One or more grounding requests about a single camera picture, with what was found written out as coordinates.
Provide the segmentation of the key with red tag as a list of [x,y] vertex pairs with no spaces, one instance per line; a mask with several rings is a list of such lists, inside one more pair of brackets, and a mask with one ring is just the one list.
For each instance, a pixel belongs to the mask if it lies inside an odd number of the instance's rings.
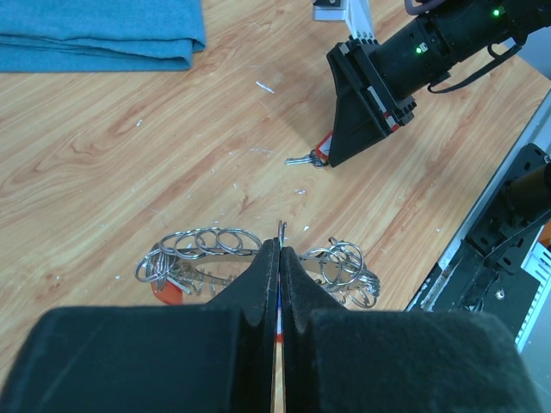
[[288,158],[286,165],[311,164],[315,168],[324,168],[329,164],[332,133],[328,133],[308,154],[303,157]]

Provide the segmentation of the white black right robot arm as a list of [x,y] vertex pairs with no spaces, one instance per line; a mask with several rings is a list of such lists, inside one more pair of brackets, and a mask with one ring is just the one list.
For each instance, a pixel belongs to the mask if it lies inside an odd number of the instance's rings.
[[[337,95],[327,155],[336,167],[413,118],[413,94],[468,86],[521,50],[550,24],[548,1],[443,1],[380,44],[350,38],[327,54]],[[450,69],[482,49],[492,61],[456,85],[437,86]]]

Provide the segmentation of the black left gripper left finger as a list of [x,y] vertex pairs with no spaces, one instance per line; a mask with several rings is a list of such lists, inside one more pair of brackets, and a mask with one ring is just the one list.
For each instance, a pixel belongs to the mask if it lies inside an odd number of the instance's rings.
[[203,305],[73,306],[30,330],[4,412],[269,412],[277,288],[240,276]]

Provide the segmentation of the metal disc with keyrings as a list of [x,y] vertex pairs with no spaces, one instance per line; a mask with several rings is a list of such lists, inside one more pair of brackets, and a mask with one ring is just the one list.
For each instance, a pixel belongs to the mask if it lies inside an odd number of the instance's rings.
[[[156,242],[136,264],[134,277],[151,286],[169,280],[183,290],[183,298],[205,302],[216,297],[240,276],[256,291],[276,287],[280,254],[287,239],[286,223],[272,240],[238,227],[195,228],[170,233]],[[359,246],[330,237],[294,259],[306,274],[340,305],[367,310],[375,306],[381,282],[368,269]]]

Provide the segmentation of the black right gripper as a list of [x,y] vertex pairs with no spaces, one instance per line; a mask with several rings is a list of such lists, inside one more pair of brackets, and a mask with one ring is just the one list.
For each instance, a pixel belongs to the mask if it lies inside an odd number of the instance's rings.
[[412,21],[383,43],[350,37],[327,53],[337,97],[330,166],[412,120],[412,95],[435,77],[434,33],[432,23]]

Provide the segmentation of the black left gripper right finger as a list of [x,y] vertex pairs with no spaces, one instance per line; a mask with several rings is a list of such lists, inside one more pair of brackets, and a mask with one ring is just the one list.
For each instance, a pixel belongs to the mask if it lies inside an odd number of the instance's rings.
[[352,311],[282,249],[288,412],[538,412],[514,339],[493,315]]

